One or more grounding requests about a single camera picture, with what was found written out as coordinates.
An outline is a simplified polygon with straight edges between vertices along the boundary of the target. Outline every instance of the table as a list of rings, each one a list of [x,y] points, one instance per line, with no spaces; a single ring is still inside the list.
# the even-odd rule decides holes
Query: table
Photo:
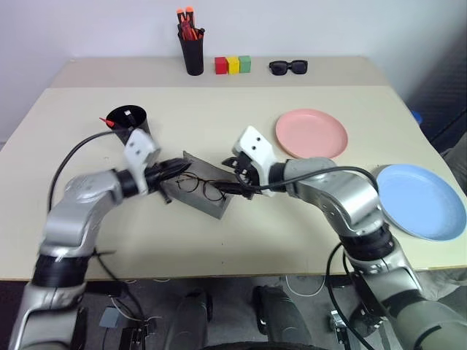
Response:
[[[403,101],[365,58],[309,58],[304,76],[274,77],[267,63],[252,58],[252,73],[216,76],[213,59],[205,73],[188,76],[181,58],[83,58],[70,61],[46,89],[0,151],[0,279],[29,279],[45,223],[46,197],[54,171],[86,136],[106,128],[117,106],[136,104],[148,114],[160,142],[160,159],[183,150],[210,163],[231,156],[248,125],[274,145],[274,124],[291,109],[323,110],[347,129],[339,165],[370,171],[412,163],[444,178],[467,205],[450,170],[428,143]],[[115,136],[81,149],[63,171],[55,201],[73,176],[122,169],[123,147]],[[436,243],[397,228],[415,269],[467,265],[467,235]],[[159,194],[131,198],[102,222],[97,247],[115,250],[104,259],[125,279],[323,273],[337,235],[322,213],[279,194],[252,201],[234,198],[224,217],[214,219],[180,202],[166,206]],[[336,259],[332,272],[343,271]],[[87,277],[106,278],[93,261]]]

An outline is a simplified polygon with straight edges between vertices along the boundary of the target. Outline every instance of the yellow block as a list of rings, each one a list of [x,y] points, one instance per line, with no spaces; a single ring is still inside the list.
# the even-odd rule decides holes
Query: yellow block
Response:
[[[240,60],[237,56],[227,57],[228,73],[238,74],[240,72]]]

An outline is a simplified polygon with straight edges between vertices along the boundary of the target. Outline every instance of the green block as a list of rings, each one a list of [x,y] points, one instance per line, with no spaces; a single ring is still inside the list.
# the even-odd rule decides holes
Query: green block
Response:
[[[239,61],[240,61],[240,73],[250,73],[251,57],[250,56],[239,56]]]

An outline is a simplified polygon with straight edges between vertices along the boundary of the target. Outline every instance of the pink plate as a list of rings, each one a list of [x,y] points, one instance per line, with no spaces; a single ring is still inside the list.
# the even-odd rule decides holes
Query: pink plate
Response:
[[[344,126],[316,109],[295,109],[282,115],[276,136],[285,151],[297,158],[334,158],[347,147]]]

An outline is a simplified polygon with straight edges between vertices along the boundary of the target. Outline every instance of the white wall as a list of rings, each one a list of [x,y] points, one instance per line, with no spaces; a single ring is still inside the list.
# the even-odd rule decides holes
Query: white wall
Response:
[[[364,55],[404,99],[467,24],[466,0],[3,0],[0,143],[72,56],[179,55],[180,5],[206,55]]]

